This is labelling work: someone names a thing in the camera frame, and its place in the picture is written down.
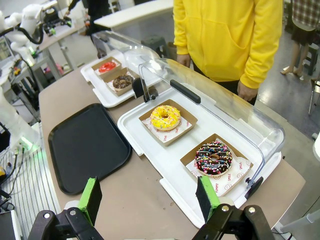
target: chocolate frosted donut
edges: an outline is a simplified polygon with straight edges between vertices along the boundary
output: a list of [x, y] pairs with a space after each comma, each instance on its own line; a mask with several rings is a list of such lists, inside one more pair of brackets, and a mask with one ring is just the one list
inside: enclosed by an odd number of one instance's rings
[[112, 84], [116, 89], [124, 89], [125, 87], [129, 86], [133, 80], [134, 78], [130, 75], [121, 75], [118, 76]]
[[196, 152], [194, 163], [205, 175], [217, 176], [231, 167], [232, 154], [225, 144], [214, 141], [201, 146]]

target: display case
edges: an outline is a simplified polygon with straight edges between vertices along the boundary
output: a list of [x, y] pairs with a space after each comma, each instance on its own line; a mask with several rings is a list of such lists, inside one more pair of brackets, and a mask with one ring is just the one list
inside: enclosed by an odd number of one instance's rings
[[[112, 108], [125, 100], [132, 98], [135, 93], [130, 87], [126, 90], [114, 91], [112, 81], [114, 76], [127, 75], [136, 78], [139, 74], [139, 65], [159, 56], [152, 49], [139, 44], [136, 40], [111, 31], [101, 31], [92, 35], [94, 45], [99, 55], [97, 59], [81, 69], [81, 74], [87, 82], [93, 85], [93, 92], [102, 105]], [[109, 72], [100, 73], [100, 67], [109, 62], [115, 63], [115, 68]]]
[[[222, 195], [239, 208], [279, 164], [284, 130], [248, 102], [174, 60], [151, 59], [138, 68], [145, 102], [121, 116], [117, 124], [133, 149], [149, 159], [163, 177], [161, 185], [199, 228], [204, 218], [195, 195], [197, 178], [183, 159], [203, 141], [218, 136], [250, 165]], [[197, 122], [172, 144], [164, 145], [139, 118], [168, 100]], [[214, 188], [219, 185], [222, 182], [216, 179]]]

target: person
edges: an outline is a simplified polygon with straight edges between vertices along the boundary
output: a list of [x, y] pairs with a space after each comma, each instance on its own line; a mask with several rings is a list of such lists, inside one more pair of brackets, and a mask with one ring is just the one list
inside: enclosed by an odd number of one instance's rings
[[[319, 0], [293, 0], [292, 2], [293, 40], [291, 63], [281, 73], [286, 75], [294, 73], [302, 76], [304, 60], [309, 52], [309, 45], [312, 44], [316, 34], [316, 27], [320, 21]], [[294, 70], [299, 58], [298, 67]]]
[[281, 0], [174, 0], [177, 62], [255, 104], [282, 31]]
[[[66, 16], [70, 14], [70, 11], [76, 6], [76, 4], [79, 1], [80, 0], [72, 0], [72, 2], [68, 7], [68, 10], [65, 13]], [[106, 16], [111, 13], [111, 11], [109, 11], [108, 1], [107, 0], [87, 0], [86, 5], [88, 8], [88, 15], [90, 16], [90, 26], [85, 34], [91, 37], [91, 35], [94, 33], [97, 33], [103, 30], [110, 30], [110, 28], [108, 27], [103, 27], [100, 25], [96, 25], [94, 23], [95, 20], [100, 19], [103, 16]]]

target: yellow hoodie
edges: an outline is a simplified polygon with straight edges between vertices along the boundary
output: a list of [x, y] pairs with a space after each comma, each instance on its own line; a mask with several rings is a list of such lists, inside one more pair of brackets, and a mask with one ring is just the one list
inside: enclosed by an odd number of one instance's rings
[[174, 44], [216, 82], [257, 89], [273, 65], [283, 0], [174, 0]]

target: yellow frosted donut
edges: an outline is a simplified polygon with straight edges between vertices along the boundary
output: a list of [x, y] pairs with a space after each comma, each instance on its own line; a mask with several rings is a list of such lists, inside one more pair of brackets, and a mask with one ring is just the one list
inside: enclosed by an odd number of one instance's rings
[[161, 131], [174, 129], [180, 123], [180, 111], [173, 106], [156, 107], [150, 116], [152, 125]]

